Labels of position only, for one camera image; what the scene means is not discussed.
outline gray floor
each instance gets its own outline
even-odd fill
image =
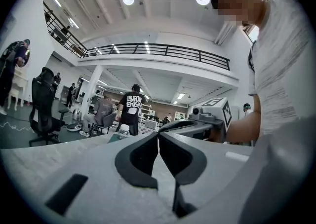
[[[55,100],[52,106],[52,115],[55,118],[60,118],[59,109],[64,109],[65,106],[58,100]],[[37,134],[30,128],[29,115],[32,110],[32,105],[24,107],[17,107],[17,111],[14,110],[14,105],[11,104],[9,110],[6,109],[8,115],[0,114],[0,149],[14,149],[14,148],[26,148],[29,147],[29,141],[37,138]],[[72,114],[66,113],[64,121],[66,124],[74,123],[72,120]],[[66,127],[62,127],[59,134],[59,139],[62,143],[71,142],[86,137],[79,134],[79,132],[69,132]],[[43,146],[45,142],[38,142],[32,144],[35,146]]]

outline black railing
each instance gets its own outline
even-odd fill
[[[206,51],[181,46],[159,43],[123,43],[88,49],[84,57],[110,54],[151,54],[189,59],[205,64],[214,65],[226,70],[229,68],[229,59]]]
[[[71,53],[80,58],[83,57],[87,48],[64,26],[45,2],[43,4],[48,33]]]

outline white table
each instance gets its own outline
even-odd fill
[[[14,110],[17,109],[19,93],[20,93],[21,89],[22,89],[21,107],[23,107],[23,103],[24,103],[23,95],[24,95],[25,87],[26,87],[27,83],[28,83],[28,80],[25,78],[24,74],[21,71],[19,71],[18,67],[16,67],[15,71],[14,71],[12,87],[11,87],[11,90],[10,90],[9,96],[8,96],[8,109],[10,109],[12,96],[15,97]]]

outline white cable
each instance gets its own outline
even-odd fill
[[[6,124],[8,124],[11,129],[14,129],[14,130],[17,130],[17,131],[21,131],[21,130],[25,129],[25,130],[27,130],[27,131],[32,130],[33,133],[34,133],[34,130],[33,130],[31,127],[29,127],[28,129],[27,129],[26,127],[23,127],[23,128],[21,128],[21,129],[17,129],[15,125],[11,126],[9,122],[6,122],[5,124],[0,125],[0,127],[4,128],[4,126],[5,126]]]

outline gray office chair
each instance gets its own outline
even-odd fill
[[[99,129],[101,129],[101,134],[102,134],[102,130],[105,129],[105,128],[108,128],[108,132],[107,132],[107,134],[108,134],[109,133],[109,129],[112,126],[116,115],[117,115],[116,113],[112,113],[112,114],[104,117],[103,118],[103,125],[98,125],[98,124],[94,124],[93,123],[92,127],[91,127],[91,130],[90,130],[90,137],[91,137],[91,133],[92,133],[93,128],[97,128],[97,134],[98,134]]]

